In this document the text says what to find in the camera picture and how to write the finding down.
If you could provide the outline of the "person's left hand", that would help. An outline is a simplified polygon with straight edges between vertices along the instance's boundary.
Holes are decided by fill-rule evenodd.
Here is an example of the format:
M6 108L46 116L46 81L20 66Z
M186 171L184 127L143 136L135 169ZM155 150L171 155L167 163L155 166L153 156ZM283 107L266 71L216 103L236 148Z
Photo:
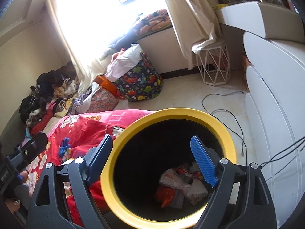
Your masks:
M14 197L10 195L5 199L5 204L12 214L18 211L21 205L28 210L31 202L30 190L26 184L26 180L28 179L28 171L23 171L20 173L20 175L23 178L23 183L15 187L12 193Z

